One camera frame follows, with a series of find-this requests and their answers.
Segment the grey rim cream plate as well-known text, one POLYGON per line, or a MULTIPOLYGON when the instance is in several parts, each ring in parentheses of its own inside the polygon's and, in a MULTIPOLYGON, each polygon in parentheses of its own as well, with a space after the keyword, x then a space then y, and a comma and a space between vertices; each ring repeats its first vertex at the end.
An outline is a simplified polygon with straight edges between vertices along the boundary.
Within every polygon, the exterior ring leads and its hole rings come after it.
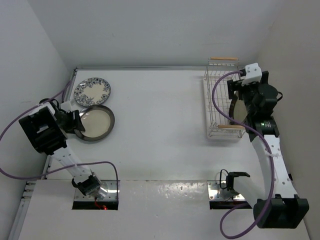
POLYGON ((107 137, 114 128, 115 115, 104 105, 92 105, 79 112, 85 131, 75 130, 75 135, 87 142, 96 142, 107 137))

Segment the black checkered rim plate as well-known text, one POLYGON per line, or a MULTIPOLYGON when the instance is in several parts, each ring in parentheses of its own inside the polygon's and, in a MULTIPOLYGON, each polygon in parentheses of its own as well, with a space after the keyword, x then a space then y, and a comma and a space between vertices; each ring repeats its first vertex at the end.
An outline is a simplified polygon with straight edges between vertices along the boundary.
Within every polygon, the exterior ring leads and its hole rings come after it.
POLYGON ((247 118, 246 106, 244 102, 238 98, 237 95, 234 95, 233 98, 231 99, 228 115, 230 118, 242 124, 244 124, 246 121, 246 118, 247 118))

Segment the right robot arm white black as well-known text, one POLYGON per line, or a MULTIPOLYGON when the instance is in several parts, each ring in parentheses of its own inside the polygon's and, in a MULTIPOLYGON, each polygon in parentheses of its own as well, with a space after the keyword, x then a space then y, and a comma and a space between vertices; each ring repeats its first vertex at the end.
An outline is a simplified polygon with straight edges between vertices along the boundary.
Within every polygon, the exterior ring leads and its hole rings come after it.
POLYGON ((231 122, 245 128, 257 154, 264 188, 258 187, 247 172, 227 174, 225 190, 241 194, 253 209, 254 226, 261 229, 295 229, 310 209, 308 200, 299 197, 293 187, 280 150, 280 133, 273 109, 283 95, 268 83, 268 71, 258 66, 237 72, 239 80, 227 81, 228 97, 244 102, 244 121, 231 122))

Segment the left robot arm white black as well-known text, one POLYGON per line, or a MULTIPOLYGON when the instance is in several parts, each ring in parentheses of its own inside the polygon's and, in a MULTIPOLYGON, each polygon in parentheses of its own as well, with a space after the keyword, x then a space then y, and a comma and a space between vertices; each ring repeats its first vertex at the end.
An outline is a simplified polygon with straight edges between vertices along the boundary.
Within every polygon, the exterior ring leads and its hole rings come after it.
POLYGON ((82 164, 67 144, 67 134, 85 130, 78 110, 65 111, 52 100, 42 102, 21 118, 19 124, 38 153, 53 157, 67 168, 72 176, 72 185, 84 196, 103 197, 101 180, 87 165, 82 164))

